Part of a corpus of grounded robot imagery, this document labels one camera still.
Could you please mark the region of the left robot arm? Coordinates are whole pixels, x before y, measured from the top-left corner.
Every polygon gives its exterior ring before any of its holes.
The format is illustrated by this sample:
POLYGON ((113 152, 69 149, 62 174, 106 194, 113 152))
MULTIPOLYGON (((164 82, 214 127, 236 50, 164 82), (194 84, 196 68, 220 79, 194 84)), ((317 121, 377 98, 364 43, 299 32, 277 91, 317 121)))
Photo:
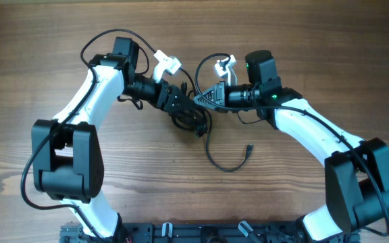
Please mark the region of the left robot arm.
POLYGON ((81 223, 79 242, 128 242, 130 234, 101 190, 104 163, 97 131, 121 95, 141 100, 172 115, 192 107, 184 91, 163 80, 175 74, 180 61, 157 50, 158 64, 148 78, 136 73, 138 43, 117 37, 113 50, 96 54, 87 63, 88 74, 68 105, 53 119, 39 119, 32 127, 34 186, 69 208, 81 223))

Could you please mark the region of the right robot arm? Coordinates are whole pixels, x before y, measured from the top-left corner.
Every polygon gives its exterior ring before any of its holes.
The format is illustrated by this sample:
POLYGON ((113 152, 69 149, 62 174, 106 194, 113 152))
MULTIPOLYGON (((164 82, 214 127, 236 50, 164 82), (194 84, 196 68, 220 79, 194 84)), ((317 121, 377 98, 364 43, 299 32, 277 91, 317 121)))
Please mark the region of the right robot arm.
POLYGON ((326 202, 297 219, 288 237, 293 242, 348 242, 360 230, 384 220, 389 236, 389 148, 379 138, 364 140, 339 128, 316 112, 300 93, 282 86, 276 62, 268 50, 245 57, 249 82, 238 84, 236 59, 213 55, 220 81, 199 90, 197 105, 219 112, 253 110, 303 145, 322 165, 326 202))

